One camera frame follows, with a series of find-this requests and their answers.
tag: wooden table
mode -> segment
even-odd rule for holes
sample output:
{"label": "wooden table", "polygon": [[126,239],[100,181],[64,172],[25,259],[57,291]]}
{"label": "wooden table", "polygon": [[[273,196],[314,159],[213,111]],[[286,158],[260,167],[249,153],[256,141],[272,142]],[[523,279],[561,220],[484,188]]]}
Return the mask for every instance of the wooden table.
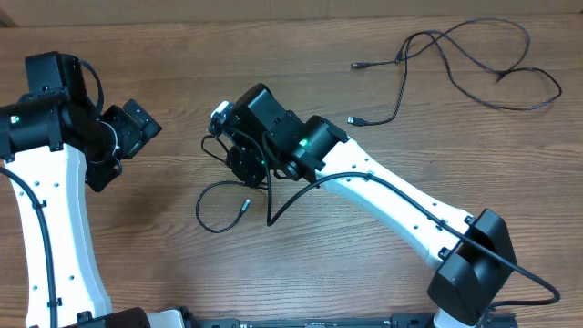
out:
{"label": "wooden table", "polygon": [[[432,312],[433,275],[394,233],[322,190],[301,199],[271,228],[266,197],[225,187],[202,203],[218,228],[246,197],[250,211],[228,233],[196,222],[194,207],[211,182],[234,179],[199,141],[209,113],[257,82],[302,119],[321,115],[371,156],[430,195],[474,214],[502,215],[519,263],[554,283],[560,304],[508,308],[521,327],[579,327],[583,320],[583,15],[511,16],[532,34],[525,66],[554,75],[564,95],[551,108],[499,111],[476,104],[448,81],[432,49],[411,61],[397,119],[377,128],[347,126],[347,116],[386,118],[403,66],[351,71],[354,61],[394,58],[421,29],[447,29],[465,17],[275,23],[170,24],[0,29],[0,103],[27,91],[24,58],[49,50],[74,54],[99,73],[106,106],[136,99],[164,130],[124,175],[87,209],[101,277],[116,311],[187,305],[200,318],[372,317]],[[510,66],[524,37],[500,24],[468,26],[454,37],[495,67]],[[459,83],[477,95],[535,104],[556,91],[517,73],[495,85],[444,44]],[[90,92],[94,84],[89,82]],[[276,208],[305,182],[274,186]],[[0,326],[24,326],[26,261],[15,196],[0,183]],[[548,295],[513,274],[497,299]]]}

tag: wooden surface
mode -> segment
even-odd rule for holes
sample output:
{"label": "wooden surface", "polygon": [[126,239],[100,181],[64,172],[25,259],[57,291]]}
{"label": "wooden surface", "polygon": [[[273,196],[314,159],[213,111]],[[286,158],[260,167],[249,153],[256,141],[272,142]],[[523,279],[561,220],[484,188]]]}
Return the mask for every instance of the wooden surface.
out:
{"label": "wooden surface", "polygon": [[[262,193],[225,187],[202,202],[208,224],[227,225],[246,197],[252,199],[250,211],[228,233],[214,235],[199,226],[194,207],[202,189],[235,179],[199,149],[209,113],[263,82],[301,119],[329,118],[430,195],[476,215],[484,207],[502,215],[519,263],[563,293],[558,305],[505,311],[518,313],[521,327],[579,327],[583,15],[510,18],[532,34],[524,65],[543,67],[564,88],[552,108],[514,113],[480,106],[454,89],[430,50],[411,61],[404,104],[393,123],[345,124],[349,115],[387,117],[404,69],[351,71],[351,62],[391,59],[413,32],[446,29],[465,17],[3,29],[0,103],[26,92],[25,56],[56,49],[93,65],[106,106],[133,97],[163,126],[125,162],[120,179],[99,194],[87,191],[97,263],[116,311],[182,304],[200,318],[273,319],[435,310],[426,295],[432,272],[410,247],[323,190],[267,228]],[[524,46],[516,30],[498,24],[469,26],[454,37],[499,68],[508,67]],[[444,47],[459,83],[480,97],[525,105],[555,93],[545,79],[528,73],[495,85],[494,77]],[[275,182],[276,209],[304,185]],[[0,204],[0,326],[23,326],[26,261],[6,179]],[[548,295],[541,288],[513,274],[497,299],[543,297]]]}
{"label": "wooden surface", "polygon": [[410,15],[575,14],[581,0],[0,0],[9,26],[89,26]]}

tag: beige wall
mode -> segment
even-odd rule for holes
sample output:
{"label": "beige wall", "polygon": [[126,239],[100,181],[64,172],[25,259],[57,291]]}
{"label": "beige wall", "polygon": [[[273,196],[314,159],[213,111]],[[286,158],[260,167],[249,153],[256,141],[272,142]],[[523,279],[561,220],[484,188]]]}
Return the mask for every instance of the beige wall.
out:
{"label": "beige wall", "polygon": [[0,0],[10,26],[578,13],[581,0]]}

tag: cable connector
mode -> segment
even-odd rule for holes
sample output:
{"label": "cable connector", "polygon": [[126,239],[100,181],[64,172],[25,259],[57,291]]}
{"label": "cable connector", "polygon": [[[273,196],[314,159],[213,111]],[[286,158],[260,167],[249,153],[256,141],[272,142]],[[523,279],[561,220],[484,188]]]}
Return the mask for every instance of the cable connector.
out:
{"label": "cable connector", "polygon": [[250,204],[251,204],[251,200],[246,199],[245,202],[243,203],[243,205],[240,207],[240,214],[243,214],[244,212],[246,212],[247,209],[249,208]]}
{"label": "cable connector", "polygon": [[373,64],[371,64],[371,63],[352,63],[352,64],[350,64],[350,68],[361,69],[361,68],[371,67],[372,65]]}
{"label": "cable connector", "polygon": [[348,124],[352,124],[356,127],[364,127],[368,124],[364,119],[355,117],[348,117],[347,122]]}

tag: black end effector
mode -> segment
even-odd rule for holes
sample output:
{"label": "black end effector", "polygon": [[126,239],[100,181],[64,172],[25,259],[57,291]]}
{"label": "black end effector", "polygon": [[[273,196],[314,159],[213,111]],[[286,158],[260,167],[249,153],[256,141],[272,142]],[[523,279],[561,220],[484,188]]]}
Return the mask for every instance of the black end effector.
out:
{"label": "black end effector", "polygon": [[[233,133],[235,128],[253,138],[266,154],[261,154],[246,138]],[[209,132],[216,138],[225,133],[233,143],[227,165],[247,185],[256,187],[265,179],[265,169],[277,169],[288,178],[315,181],[315,170],[340,141],[346,142],[346,132],[332,122],[317,116],[303,123],[291,110],[285,110],[270,90],[258,84],[247,91],[234,105],[213,113]]]}
{"label": "black end effector", "polygon": [[[81,67],[97,80],[97,105],[89,99]],[[97,74],[86,62],[50,52],[26,58],[30,93],[16,104],[0,108],[0,158],[15,159],[20,151],[69,144],[85,154],[86,183],[101,191],[121,172],[122,159],[133,158],[161,126],[131,99],[112,106],[103,116],[103,91]]]}
{"label": "black end effector", "polygon": [[[466,222],[471,225],[467,237],[517,264],[508,228],[500,216],[486,209],[477,220],[468,218]],[[442,253],[445,260],[427,293],[457,321],[474,326],[486,313],[512,270],[466,244],[462,244],[457,252],[443,250]]]}

